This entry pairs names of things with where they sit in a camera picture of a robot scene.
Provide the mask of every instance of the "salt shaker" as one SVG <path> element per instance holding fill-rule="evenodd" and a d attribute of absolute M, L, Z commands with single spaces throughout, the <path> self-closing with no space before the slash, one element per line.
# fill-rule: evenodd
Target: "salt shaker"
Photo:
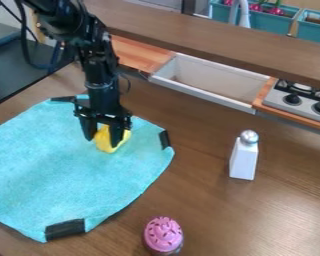
<path fill-rule="evenodd" d="M 156 217 L 144 231 L 144 244 L 152 255 L 178 255 L 184 242 L 179 224 L 169 217 Z"/>
<path fill-rule="evenodd" d="M 236 139 L 229 163 L 231 178 L 254 180 L 257 164 L 259 135 L 251 130 Z"/>

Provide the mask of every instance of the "pink lid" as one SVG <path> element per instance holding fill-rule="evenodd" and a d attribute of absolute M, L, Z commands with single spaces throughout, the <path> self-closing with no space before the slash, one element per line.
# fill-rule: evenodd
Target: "pink lid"
<path fill-rule="evenodd" d="M 183 233 L 176 221 L 168 217 L 157 217 L 147 224 L 144 238 L 151 249 L 171 252 L 181 245 Z"/>

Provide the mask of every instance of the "white salt shaker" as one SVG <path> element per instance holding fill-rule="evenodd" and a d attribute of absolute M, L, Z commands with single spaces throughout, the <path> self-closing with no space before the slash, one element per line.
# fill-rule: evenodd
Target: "white salt shaker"
<path fill-rule="evenodd" d="M 254 180 L 257 164 L 259 135 L 251 130 L 241 133 L 236 139 L 229 162 L 231 178 Z"/>

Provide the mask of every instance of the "teal bin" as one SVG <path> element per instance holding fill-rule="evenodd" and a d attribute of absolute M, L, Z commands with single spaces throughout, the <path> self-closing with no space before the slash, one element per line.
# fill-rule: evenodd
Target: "teal bin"
<path fill-rule="evenodd" d="M 290 34 L 293 22 L 297 18 L 300 9 L 297 7 L 281 5 L 280 8 L 289 16 L 287 17 L 267 13 L 273 7 L 275 7 L 274 4 L 266 3 L 262 5 L 265 12 L 250 11 L 251 27 L 281 35 Z"/>
<path fill-rule="evenodd" d="M 224 5 L 224 0 L 211 0 L 210 8 L 211 8 L 211 18 L 216 21 L 228 23 L 229 22 L 229 14 L 231 10 L 231 6 Z M 239 10 L 237 10 L 237 23 L 239 21 Z"/>
<path fill-rule="evenodd" d="M 216 21 L 228 23 L 231 7 L 223 4 L 224 0 L 211 0 L 211 18 Z M 255 3 L 255 1 L 249 1 L 249 5 Z M 275 5 L 272 3 L 263 4 L 262 7 L 266 12 L 250 11 L 250 24 L 251 28 L 264 30 L 276 34 L 287 35 L 291 31 L 293 21 L 296 19 L 299 8 L 281 5 L 281 9 L 285 12 L 286 16 L 278 16 L 269 14 L 268 11 Z M 240 10 L 237 10 L 236 24 L 240 20 Z"/>
<path fill-rule="evenodd" d="M 306 21 L 306 18 L 320 20 L 320 11 L 305 9 L 298 17 L 298 34 L 297 37 L 320 43 L 320 24 Z"/>

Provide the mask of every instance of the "storage bin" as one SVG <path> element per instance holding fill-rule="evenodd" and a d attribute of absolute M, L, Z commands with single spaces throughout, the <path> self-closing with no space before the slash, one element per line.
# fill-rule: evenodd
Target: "storage bin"
<path fill-rule="evenodd" d="M 320 24 L 306 21 L 306 18 L 320 20 L 320 11 L 305 9 L 298 17 L 298 34 L 297 37 L 320 43 Z"/>
<path fill-rule="evenodd" d="M 211 0 L 211 18 L 216 21 L 228 23 L 231 6 L 225 5 L 224 0 Z M 237 23 L 239 22 L 240 12 L 237 10 Z"/>
<path fill-rule="evenodd" d="M 255 114 L 252 102 L 269 77 L 177 53 L 149 81 Z"/>
<path fill-rule="evenodd" d="M 228 23 L 229 14 L 231 7 L 224 5 L 224 0 L 212 0 L 210 2 L 211 8 L 211 18 L 216 21 Z M 249 1 L 249 5 L 255 3 L 254 1 Z M 266 12 L 256 12 L 250 11 L 250 24 L 251 28 L 263 30 L 271 33 L 287 35 L 290 33 L 292 24 L 296 19 L 299 8 L 281 5 L 281 9 L 288 16 L 278 16 L 269 14 L 268 11 L 273 8 L 275 5 L 273 3 L 263 4 L 262 7 Z M 236 24 L 240 20 L 240 10 L 237 10 Z"/>
<path fill-rule="evenodd" d="M 268 12 L 270 9 L 275 7 L 275 5 L 272 3 L 266 3 L 263 4 L 262 7 Z M 251 28 L 281 35 L 290 34 L 293 22 L 297 18 L 300 9 L 287 5 L 281 5 L 280 8 L 289 17 L 273 15 L 267 12 L 250 11 Z"/>

